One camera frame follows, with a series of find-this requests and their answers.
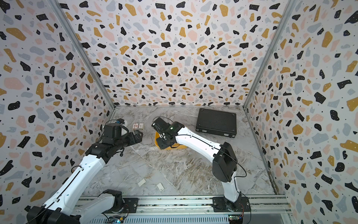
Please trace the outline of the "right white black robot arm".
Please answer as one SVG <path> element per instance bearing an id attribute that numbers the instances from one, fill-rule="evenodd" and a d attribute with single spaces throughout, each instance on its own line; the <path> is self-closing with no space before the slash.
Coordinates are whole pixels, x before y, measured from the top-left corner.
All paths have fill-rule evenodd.
<path id="1" fill-rule="evenodd" d="M 245 203 L 241 191 L 236 184 L 237 167 L 240 166 L 232 146 L 210 141 L 179 122 L 167 123 L 162 117 L 157 117 L 152 128 L 159 134 L 156 139 L 160 149 L 172 147 L 174 144 L 184 145 L 201 154 L 212 163 L 213 176 L 221 181 L 224 189 L 224 205 L 215 205 L 214 208 L 228 211 L 244 212 Z"/>

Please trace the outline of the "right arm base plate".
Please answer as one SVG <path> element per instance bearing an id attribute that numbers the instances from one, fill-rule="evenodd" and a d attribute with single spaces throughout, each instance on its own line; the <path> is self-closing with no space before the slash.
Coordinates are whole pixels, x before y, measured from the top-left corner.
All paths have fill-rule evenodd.
<path id="1" fill-rule="evenodd" d="M 214 212 L 250 212 L 251 206 L 249 199 L 239 196 L 235 202 L 227 200 L 225 197 L 212 198 Z"/>

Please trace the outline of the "yellow plastic storage box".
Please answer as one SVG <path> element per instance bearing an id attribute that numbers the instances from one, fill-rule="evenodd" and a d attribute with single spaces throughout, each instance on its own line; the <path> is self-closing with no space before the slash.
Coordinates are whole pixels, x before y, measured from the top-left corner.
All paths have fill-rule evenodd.
<path id="1" fill-rule="evenodd" d="M 168 143 L 162 139 L 158 132 L 155 133 L 155 145 L 161 150 L 186 149 L 187 147 L 178 143 Z"/>

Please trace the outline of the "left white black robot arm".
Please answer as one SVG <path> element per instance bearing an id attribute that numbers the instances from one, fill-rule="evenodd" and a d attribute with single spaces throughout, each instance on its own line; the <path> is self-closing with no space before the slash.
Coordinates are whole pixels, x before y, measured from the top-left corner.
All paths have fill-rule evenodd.
<path id="1" fill-rule="evenodd" d="M 118 119 L 104 126 L 99 141 L 88 148 L 68 180 L 42 206 L 29 210 L 29 224 L 86 224 L 106 211 L 129 210 L 122 192 L 111 189 L 102 192 L 83 208 L 75 209 L 84 190 L 109 160 L 117 153 L 122 154 L 126 147 L 142 142 L 143 133 L 139 130 L 130 132 L 123 123 L 123 119 Z"/>

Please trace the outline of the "white eraser bottom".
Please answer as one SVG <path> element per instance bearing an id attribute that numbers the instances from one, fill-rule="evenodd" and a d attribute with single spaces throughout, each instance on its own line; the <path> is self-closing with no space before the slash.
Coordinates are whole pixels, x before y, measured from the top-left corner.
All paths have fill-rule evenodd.
<path id="1" fill-rule="evenodd" d="M 164 186 L 162 185 L 162 183 L 158 183 L 157 187 L 159 189 L 159 191 L 163 191 L 164 190 Z"/>

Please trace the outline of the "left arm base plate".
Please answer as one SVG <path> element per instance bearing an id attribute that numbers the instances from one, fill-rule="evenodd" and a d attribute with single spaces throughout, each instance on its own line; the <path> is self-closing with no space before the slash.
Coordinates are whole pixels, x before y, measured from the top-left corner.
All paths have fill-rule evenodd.
<path id="1" fill-rule="evenodd" d="M 125 197 L 124 200 L 124 210 L 125 214 L 134 214 L 137 212 L 139 198 L 137 197 Z"/>

